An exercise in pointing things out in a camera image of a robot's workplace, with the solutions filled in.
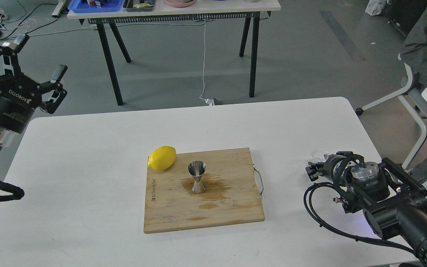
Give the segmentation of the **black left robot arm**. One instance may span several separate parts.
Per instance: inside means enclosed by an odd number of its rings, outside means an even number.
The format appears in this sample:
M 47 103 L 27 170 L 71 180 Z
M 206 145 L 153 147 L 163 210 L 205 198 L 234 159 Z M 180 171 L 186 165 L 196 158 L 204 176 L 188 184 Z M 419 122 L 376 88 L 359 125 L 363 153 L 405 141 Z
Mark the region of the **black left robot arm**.
M 61 83 L 66 65 L 59 65 L 46 82 L 23 73 L 18 54 L 28 40 L 29 35 L 20 34 L 0 44 L 0 151 L 14 135 L 23 133 L 37 108 L 53 114 L 67 96 Z M 16 201 L 24 195 L 22 188 L 0 179 L 0 202 Z

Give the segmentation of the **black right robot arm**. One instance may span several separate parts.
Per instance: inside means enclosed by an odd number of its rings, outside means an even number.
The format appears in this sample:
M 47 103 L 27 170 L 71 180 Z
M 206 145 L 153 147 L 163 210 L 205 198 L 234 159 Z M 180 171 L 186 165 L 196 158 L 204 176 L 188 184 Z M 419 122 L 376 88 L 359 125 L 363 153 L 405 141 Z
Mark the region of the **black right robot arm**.
M 320 227 L 357 242 L 405 250 L 427 267 L 427 190 L 400 166 L 388 158 L 366 162 L 362 155 L 339 151 L 326 154 L 323 162 L 309 162 L 305 170 L 313 185 L 304 193 L 304 206 Z M 345 213 L 362 211 L 377 238 L 351 235 L 320 218 L 312 196 L 322 187 L 339 194 L 334 201 Z

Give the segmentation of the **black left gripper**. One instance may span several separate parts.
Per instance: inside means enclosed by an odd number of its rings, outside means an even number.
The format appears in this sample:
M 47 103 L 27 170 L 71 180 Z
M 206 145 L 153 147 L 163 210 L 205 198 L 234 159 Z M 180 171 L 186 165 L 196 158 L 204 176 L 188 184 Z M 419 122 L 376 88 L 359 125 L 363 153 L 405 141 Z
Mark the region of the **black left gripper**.
M 17 54 L 29 38 L 27 34 L 20 34 L 14 41 L 0 45 L 0 135 L 21 134 L 36 108 L 53 114 L 67 96 L 61 79 L 68 66 L 59 65 L 51 80 L 44 83 L 35 82 L 21 71 Z M 45 93 L 52 95 L 43 101 Z

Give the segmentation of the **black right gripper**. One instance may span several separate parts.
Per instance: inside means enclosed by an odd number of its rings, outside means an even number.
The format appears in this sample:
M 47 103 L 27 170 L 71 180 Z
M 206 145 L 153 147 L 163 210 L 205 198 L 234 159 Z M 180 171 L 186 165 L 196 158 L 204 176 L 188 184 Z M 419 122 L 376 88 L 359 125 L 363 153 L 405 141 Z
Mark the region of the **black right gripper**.
M 324 154 L 324 163 L 308 163 L 305 167 L 310 181 L 316 181 L 319 177 L 325 177 L 333 181 L 334 174 L 337 174 L 339 166 L 345 161 L 346 157 L 354 154 L 352 151 L 339 151 L 336 154 Z

